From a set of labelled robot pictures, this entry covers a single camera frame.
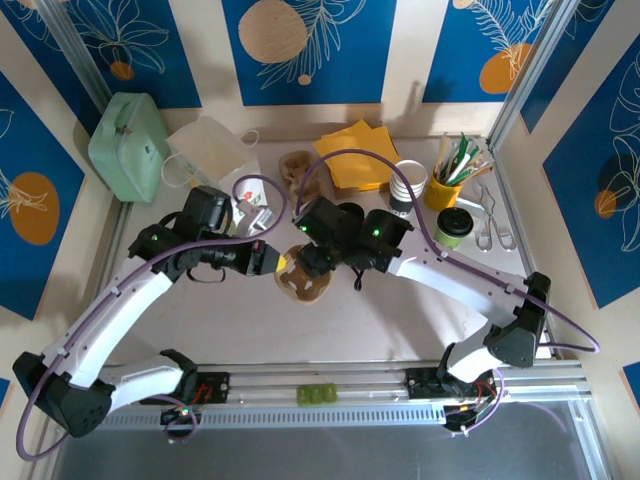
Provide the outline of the brown pulp cup carrier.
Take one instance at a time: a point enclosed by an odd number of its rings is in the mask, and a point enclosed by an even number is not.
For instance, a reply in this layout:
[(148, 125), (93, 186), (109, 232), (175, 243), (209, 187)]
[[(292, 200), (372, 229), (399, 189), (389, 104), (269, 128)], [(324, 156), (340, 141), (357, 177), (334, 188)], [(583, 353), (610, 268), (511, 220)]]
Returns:
[(277, 286), (294, 301), (311, 304), (325, 293), (332, 281), (332, 274), (326, 273), (316, 278), (308, 275), (297, 259), (297, 254), (302, 248), (302, 245), (295, 245), (283, 254), (286, 265), (274, 273), (274, 280)]

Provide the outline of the stack of paper cups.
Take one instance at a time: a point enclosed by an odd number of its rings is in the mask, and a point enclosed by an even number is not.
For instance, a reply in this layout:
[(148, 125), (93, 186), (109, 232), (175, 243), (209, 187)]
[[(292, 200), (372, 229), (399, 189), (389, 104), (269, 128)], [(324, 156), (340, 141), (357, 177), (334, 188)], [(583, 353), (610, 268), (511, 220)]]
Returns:
[(396, 164), (396, 167), (407, 179), (409, 185), (406, 185), (400, 175), (393, 171), (389, 184), (389, 205), (394, 214), (406, 217), (413, 209), (410, 191), (419, 198), (424, 192), (429, 174), (427, 169), (415, 160), (402, 160)]

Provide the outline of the white printed paper bag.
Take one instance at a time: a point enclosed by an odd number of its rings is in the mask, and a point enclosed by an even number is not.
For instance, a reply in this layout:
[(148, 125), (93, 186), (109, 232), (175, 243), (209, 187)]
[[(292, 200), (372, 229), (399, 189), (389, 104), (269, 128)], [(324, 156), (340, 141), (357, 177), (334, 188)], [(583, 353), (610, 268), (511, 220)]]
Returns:
[(164, 161), (161, 178), (171, 188), (210, 186), (231, 197), (235, 233), (237, 204), (247, 200), (267, 205), (257, 154), (253, 144), (209, 116), (201, 116), (166, 139), (171, 155)]

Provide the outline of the green coffee cup black lid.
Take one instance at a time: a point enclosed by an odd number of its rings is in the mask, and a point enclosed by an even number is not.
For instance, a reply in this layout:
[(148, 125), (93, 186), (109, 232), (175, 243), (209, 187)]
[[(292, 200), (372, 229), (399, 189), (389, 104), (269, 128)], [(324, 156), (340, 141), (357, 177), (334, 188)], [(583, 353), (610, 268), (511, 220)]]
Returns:
[(459, 207), (443, 209), (437, 217), (435, 241), (443, 247), (455, 249), (474, 228), (471, 214)]

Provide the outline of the yellow utensil holder cup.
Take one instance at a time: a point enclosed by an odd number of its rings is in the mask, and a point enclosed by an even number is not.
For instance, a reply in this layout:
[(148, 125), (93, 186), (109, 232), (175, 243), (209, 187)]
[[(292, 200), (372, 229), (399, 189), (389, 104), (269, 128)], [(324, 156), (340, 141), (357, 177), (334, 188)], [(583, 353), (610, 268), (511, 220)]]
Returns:
[(424, 203), (427, 208), (435, 212), (454, 207), (462, 188), (462, 185), (443, 185), (432, 177), (425, 188)]

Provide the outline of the stack of pulp cup carriers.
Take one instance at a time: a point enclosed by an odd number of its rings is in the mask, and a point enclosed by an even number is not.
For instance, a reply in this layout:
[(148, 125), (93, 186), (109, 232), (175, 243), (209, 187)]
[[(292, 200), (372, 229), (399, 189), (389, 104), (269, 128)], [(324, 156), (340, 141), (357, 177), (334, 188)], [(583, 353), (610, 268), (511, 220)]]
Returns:
[(328, 197), (330, 194), (322, 167), (317, 167), (305, 183), (304, 188), (300, 189), (304, 175), (314, 162), (314, 155), (307, 150), (292, 151), (279, 159), (279, 172), (287, 187), (289, 200), (293, 207), (297, 205), (299, 193), (302, 193), (302, 204), (320, 196)]

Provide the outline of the stack of yellow napkins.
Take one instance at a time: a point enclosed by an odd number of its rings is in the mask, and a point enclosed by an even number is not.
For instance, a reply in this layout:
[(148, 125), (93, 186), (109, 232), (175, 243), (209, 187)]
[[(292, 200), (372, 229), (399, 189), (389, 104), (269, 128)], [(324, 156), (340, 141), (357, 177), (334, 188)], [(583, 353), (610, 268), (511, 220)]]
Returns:
[[(364, 150), (375, 153), (396, 164), (402, 160), (386, 127), (372, 128), (364, 120), (323, 135), (313, 143), (319, 156), (325, 156), (339, 150)], [(370, 156), (357, 153), (343, 153), (326, 161), (334, 186), (341, 190), (364, 192), (378, 190), (388, 184), (391, 169)]]

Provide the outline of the mint green carry case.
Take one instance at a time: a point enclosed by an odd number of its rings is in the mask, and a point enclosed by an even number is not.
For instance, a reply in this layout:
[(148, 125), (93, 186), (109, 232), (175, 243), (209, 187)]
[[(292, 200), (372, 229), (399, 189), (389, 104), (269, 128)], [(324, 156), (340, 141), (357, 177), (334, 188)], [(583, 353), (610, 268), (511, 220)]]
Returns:
[(119, 201), (150, 203), (170, 153), (168, 136), (149, 94), (118, 92), (91, 136), (89, 159)]

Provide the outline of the clear plastic packet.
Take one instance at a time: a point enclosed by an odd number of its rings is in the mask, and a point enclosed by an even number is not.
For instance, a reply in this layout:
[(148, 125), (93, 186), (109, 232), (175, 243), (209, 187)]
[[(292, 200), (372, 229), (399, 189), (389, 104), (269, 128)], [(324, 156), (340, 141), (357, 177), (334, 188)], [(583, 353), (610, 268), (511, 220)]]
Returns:
[(455, 202), (455, 207), (466, 210), (475, 220), (483, 221), (486, 218), (485, 208), (475, 201), (458, 197)]

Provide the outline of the clear plastic tongs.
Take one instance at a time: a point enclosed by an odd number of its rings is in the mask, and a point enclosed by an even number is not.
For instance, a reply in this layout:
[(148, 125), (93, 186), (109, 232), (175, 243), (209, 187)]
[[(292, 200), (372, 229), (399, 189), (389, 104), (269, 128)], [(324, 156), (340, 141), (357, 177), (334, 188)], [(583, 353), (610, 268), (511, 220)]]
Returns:
[(475, 235), (476, 246), (482, 252), (488, 252), (493, 248), (493, 239), (496, 238), (504, 251), (515, 251), (517, 244), (512, 231), (506, 226), (501, 226), (494, 216), (496, 200), (488, 187), (478, 180), (474, 188), (479, 193), (479, 205), (484, 210), (481, 228)]

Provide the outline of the black controller board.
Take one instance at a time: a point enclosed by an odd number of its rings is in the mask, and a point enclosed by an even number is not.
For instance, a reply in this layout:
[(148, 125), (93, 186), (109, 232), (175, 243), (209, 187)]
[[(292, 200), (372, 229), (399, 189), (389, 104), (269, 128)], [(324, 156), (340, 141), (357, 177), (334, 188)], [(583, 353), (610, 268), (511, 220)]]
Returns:
[(184, 443), (194, 436), (201, 424), (202, 414), (192, 407), (174, 407), (160, 415), (160, 425), (169, 444)]
[(469, 430), (479, 422), (483, 407), (480, 405), (464, 404), (458, 406), (444, 406), (444, 428), (452, 434)]

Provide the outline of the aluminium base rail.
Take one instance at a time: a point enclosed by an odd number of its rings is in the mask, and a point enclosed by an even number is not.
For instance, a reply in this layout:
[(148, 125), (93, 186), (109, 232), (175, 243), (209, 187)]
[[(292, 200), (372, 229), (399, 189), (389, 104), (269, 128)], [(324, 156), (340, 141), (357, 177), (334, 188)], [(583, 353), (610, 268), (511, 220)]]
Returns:
[[(180, 372), (163, 357), (155, 366), (108, 367), (96, 380), (78, 390), (91, 396), (98, 406), (91, 414), (112, 415), (122, 409), (168, 409), (184, 403), (200, 412), (222, 405), (261, 407), (325, 407), (332, 405), (441, 404), (480, 405), (487, 411), (496, 401), (554, 402), (588, 400), (591, 389), (581, 365), (576, 361), (543, 359), (530, 369), (502, 366), (493, 380), (480, 383), (477, 397), (465, 399), (411, 400), (404, 385), (408, 368), (436, 367), (432, 362), (301, 363), (257, 365), (201, 365)], [(192, 405), (187, 396), (199, 372), (228, 372), (230, 390), (224, 404)], [(296, 389), (300, 385), (335, 384), (335, 403), (299, 406)]]

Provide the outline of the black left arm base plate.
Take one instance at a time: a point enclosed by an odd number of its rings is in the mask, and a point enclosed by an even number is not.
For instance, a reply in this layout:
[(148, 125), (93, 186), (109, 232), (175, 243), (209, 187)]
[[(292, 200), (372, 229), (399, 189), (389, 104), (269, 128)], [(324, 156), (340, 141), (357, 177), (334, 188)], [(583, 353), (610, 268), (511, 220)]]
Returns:
[(192, 405), (224, 404), (230, 390), (228, 372), (199, 372), (195, 384), (187, 396)]

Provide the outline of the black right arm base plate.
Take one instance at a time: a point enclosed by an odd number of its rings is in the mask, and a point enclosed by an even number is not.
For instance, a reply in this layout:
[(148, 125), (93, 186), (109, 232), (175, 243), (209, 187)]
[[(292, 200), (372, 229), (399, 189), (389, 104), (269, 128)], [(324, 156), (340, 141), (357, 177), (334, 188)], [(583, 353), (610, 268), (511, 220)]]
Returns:
[(477, 397), (480, 383), (493, 379), (493, 372), (486, 371), (475, 381), (466, 383), (435, 367), (420, 367), (405, 370), (404, 385), (411, 400), (465, 399)]

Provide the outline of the aluminium frame post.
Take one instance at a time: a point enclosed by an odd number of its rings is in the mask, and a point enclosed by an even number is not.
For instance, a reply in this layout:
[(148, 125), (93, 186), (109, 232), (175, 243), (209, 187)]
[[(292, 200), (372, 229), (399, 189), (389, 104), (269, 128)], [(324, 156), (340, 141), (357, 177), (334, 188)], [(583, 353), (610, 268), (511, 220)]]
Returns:
[(566, 24), (578, 2), (579, 0), (553, 0), (551, 3), (549, 15), (541, 25), (524, 65), (486, 138), (488, 150), (493, 156), (497, 155), (511, 125), (518, 117), (524, 101), (529, 97), (550, 55), (563, 35)]
[(95, 107), (103, 112), (112, 93), (65, 6), (59, 0), (34, 0), (34, 4)]

